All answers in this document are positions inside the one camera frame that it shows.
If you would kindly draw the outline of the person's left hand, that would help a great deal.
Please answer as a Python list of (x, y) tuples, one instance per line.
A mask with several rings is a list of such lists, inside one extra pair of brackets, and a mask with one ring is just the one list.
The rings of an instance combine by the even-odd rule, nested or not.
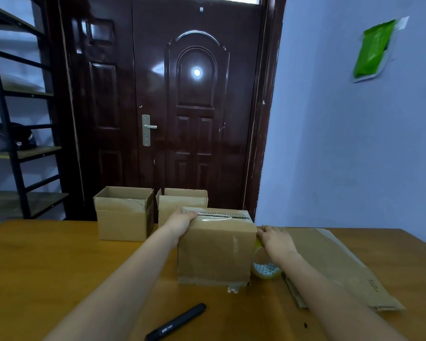
[(164, 224), (164, 228), (169, 231), (175, 244), (178, 243), (180, 237), (185, 234), (189, 227), (189, 224), (182, 223), (182, 210), (178, 209), (172, 213)]

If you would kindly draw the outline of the person's right hand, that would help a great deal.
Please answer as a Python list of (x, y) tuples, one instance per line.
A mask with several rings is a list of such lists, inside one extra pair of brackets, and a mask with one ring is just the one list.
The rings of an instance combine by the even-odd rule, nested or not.
[(271, 261), (277, 266), (282, 266), (290, 258), (299, 255), (292, 237), (288, 232), (280, 227), (274, 228), (278, 230), (278, 237), (275, 244), (263, 245)]

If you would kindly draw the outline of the clear packing tape roll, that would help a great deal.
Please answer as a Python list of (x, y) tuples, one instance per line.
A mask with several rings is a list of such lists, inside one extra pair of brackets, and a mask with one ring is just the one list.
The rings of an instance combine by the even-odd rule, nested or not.
[(269, 258), (258, 236), (254, 245), (251, 273), (265, 280), (273, 279), (282, 273), (282, 270)]

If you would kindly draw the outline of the taped cardboard box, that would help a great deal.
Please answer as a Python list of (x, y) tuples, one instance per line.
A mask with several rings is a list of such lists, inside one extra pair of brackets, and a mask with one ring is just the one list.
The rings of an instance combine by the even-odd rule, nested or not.
[(225, 286), (236, 292), (250, 283), (257, 227), (248, 211), (183, 207), (198, 215), (177, 246), (182, 285)]

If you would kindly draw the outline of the person's left forearm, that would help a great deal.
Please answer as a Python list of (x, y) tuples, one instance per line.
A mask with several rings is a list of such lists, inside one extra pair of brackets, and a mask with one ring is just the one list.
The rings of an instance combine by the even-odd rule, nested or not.
[(185, 229), (158, 229), (83, 299), (44, 341), (125, 341)]

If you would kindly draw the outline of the person's right forearm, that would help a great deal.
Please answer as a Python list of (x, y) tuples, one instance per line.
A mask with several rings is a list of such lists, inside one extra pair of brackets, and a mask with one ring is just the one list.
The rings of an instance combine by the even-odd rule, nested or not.
[(283, 252), (273, 261), (295, 285), (330, 341), (408, 341), (297, 252)]

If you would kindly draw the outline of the open cardboard box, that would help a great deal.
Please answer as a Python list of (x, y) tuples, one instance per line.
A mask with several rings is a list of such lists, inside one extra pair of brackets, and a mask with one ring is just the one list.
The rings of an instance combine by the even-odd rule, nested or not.
[(208, 201), (208, 192), (202, 189), (159, 189), (156, 194), (158, 226), (163, 226), (177, 209), (182, 207), (207, 208)]
[(144, 242), (154, 227), (151, 188), (106, 186), (93, 197), (102, 241)]

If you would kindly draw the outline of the flattened cardboard sheet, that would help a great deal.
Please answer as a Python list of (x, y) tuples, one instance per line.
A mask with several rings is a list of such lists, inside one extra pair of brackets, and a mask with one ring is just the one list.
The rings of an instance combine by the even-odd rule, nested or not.
[(297, 251), (330, 281), (375, 311), (400, 311), (405, 307), (384, 288), (374, 273), (361, 262), (331, 231), (322, 228), (285, 230)]

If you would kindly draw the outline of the black marker pen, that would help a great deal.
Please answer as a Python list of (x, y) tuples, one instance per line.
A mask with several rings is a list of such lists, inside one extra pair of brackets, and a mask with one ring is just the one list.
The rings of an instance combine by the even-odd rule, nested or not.
[(205, 312), (206, 308), (207, 306), (204, 303), (197, 304), (196, 306), (192, 307), (188, 311), (173, 318), (168, 323), (162, 325), (161, 327), (158, 327), (157, 329), (147, 334), (144, 341), (159, 341), (160, 339), (164, 338), (166, 335), (169, 335), (176, 329), (184, 326), (185, 324), (192, 321), (199, 315), (202, 315)]

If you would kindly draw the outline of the dark brown panelled door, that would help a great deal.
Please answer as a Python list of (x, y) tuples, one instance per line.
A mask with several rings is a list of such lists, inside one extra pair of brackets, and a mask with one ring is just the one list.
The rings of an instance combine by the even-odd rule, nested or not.
[[(84, 193), (204, 189), (255, 219), (286, 0), (58, 0)], [(151, 146), (142, 145), (150, 115)]]

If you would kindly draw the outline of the black helmet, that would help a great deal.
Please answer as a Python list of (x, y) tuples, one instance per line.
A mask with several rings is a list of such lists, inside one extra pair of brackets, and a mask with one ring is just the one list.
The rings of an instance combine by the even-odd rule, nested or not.
[[(33, 132), (16, 122), (11, 123), (10, 138), (16, 144), (17, 150), (30, 150), (38, 146)], [(4, 125), (0, 123), (0, 152), (7, 151), (9, 151), (8, 140)]]

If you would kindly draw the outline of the black metal shelf rack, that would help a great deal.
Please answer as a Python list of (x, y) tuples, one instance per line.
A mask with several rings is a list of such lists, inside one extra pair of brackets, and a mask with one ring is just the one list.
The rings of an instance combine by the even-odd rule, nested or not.
[[(0, 0), (0, 221), (65, 220), (70, 122), (58, 0)], [(30, 129), (37, 147), (17, 150), (11, 123)]]

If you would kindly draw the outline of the green plastic bag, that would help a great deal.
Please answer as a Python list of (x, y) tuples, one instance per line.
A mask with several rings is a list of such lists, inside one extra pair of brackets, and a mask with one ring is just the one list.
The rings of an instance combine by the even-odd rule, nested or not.
[(362, 45), (355, 63), (352, 80), (353, 84), (377, 77), (390, 61), (396, 45), (398, 32), (408, 23), (409, 16), (380, 23), (362, 34)]

